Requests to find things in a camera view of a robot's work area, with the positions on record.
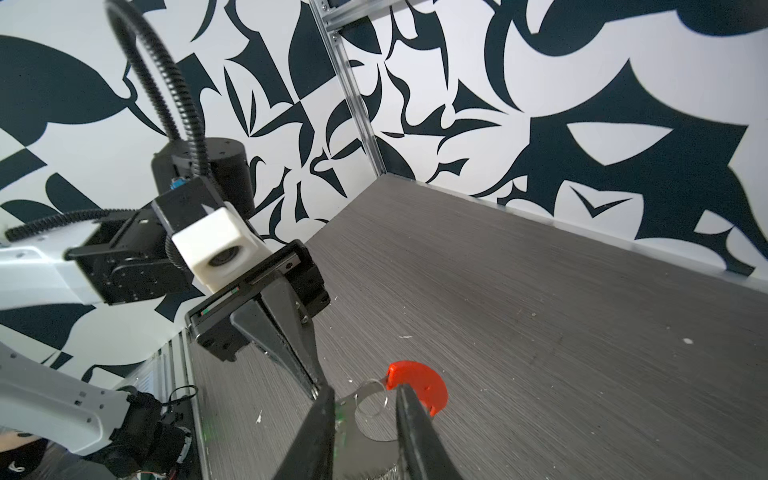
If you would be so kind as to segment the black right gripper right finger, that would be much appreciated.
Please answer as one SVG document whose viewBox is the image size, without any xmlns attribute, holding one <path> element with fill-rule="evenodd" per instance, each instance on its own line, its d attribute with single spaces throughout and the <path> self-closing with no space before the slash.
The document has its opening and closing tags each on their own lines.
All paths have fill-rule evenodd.
<svg viewBox="0 0 768 480">
<path fill-rule="evenodd" d="M 432 425 L 431 417 L 410 385 L 396 390 L 398 468 L 405 479 L 461 479 Z"/>
</svg>

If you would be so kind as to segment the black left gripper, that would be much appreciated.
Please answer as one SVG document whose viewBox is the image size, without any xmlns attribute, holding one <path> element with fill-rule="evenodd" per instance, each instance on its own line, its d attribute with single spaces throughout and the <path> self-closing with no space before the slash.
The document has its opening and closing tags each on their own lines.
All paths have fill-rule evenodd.
<svg viewBox="0 0 768 480">
<path fill-rule="evenodd" d="M 266 310 L 255 300 L 260 292 Z M 312 318 L 329 304 L 309 249 L 294 240 L 192 308 L 186 320 L 194 340 L 219 360 L 235 361 L 249 340 L 315 400 L 327 380 Z"/>
</svg>

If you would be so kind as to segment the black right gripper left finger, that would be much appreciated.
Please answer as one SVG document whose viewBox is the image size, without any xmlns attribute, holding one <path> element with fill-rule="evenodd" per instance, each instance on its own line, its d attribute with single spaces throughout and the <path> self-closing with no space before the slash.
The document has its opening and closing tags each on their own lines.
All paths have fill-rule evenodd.
<svg viewBox="0 0 768 480">
<path fill-rule="evenodd" d="M 322 386 L 273 480 L 333 477 L 335 392 Z"/>
</svg>

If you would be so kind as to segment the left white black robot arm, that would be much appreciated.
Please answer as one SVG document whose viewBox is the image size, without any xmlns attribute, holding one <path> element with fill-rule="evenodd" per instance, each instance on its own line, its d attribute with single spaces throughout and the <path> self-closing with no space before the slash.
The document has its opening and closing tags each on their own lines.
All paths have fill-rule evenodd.
<svg viewBox="0 0 768 480">
<path fill-rule="evenodd" d="M 244 145 L 176 139 L 152 161 L 158 196 L 138 210 L 81 210 L 10 229 L 1 251 L 8 309 L 118 305 L 200 283 L 209 297 L 186 318 L 194 339 L 222 361 L 254 344 L 332 412 L 313 317 L 327 306 L 308 249 L 271 251 L 248 225 L 253 186 Z M 191 432 L 167 418 L 172 400 L 126 386 L 104 389 L 1 349 L 1 423 L 125 478 L 176 474 Z"/>
</svg>

